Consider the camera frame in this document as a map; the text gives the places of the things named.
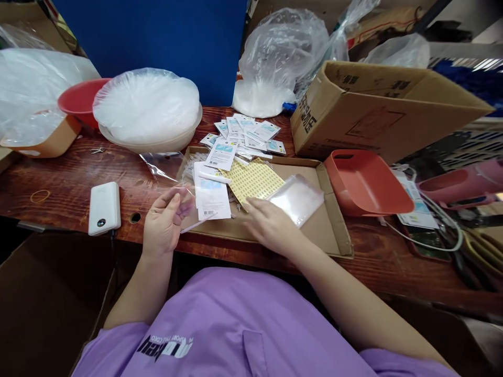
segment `orange plastic basket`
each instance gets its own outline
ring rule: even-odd
[[[335,150],[324,164],[343,214],[386,216],[414,210],[412,199],[374,152]]]

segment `hand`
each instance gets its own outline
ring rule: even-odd
[[[180,237],[180,225],[194,206],[194,197],[186,187],[173,187],[152,204],[145,219],[143,254],[162,257],[173,252]]]
[[[266,248],[292,259],[296,252],[302,252],[311,243],[285,211],[275,204],[257,198],[246,200],[249,204],[245,204],[245,209],[251,221],[245,226]]]

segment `wooden table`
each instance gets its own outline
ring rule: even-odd
[[[214,122],[232,115],[230,108],[203,110],[203,118],[191,144],[197,145],[208,132],[216,133]],[[277,139],[294,156],[290,121],[278,116],[271,122],[282,127]],[[104,153],[90,150],[104,146]],[[62,157],[22,158],[0,175],[0,215],[36,224],[87,232],[91,187],[116,181],[121,187],[122,227],[119,239],[141,242],[145,214],[162,191],[137,154],[109,143],[100,135],[77,139]],[[31,195],[49,190],[41,203]],[[132,224],[132,214],[141,220]],[[468,290],[451,265],[413,256],[404,240],[370,218],[347,218],[354,245],[353,260],[337,259],[345,269],[376,292],[415,297],[462,307],[471,312],[503,315],[503,294]],[[180,238],[177,250],[258,268],[297,273],[283,257],[259,244],[223,240],[196,234]]]

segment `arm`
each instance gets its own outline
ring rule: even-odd
[[[180,237],[180,225],[193,206],[192,197],[176,187],[162,194],[145,219],[143,251],[131,280],[108,315],[104,329],[132,322],[151,324],[166,301],[173,250]]]
[[[383,348],[449,367],[412,326],[307,239],[283,210],[268,201],[248,201],[248,230],[264,246],[295,264],[359,350]]]

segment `purple shirt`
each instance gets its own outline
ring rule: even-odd
[[[294,288],[265,273],[207,268],[151,326],[101,330],[73,376],[456,376],[381,349],[358,354]]]

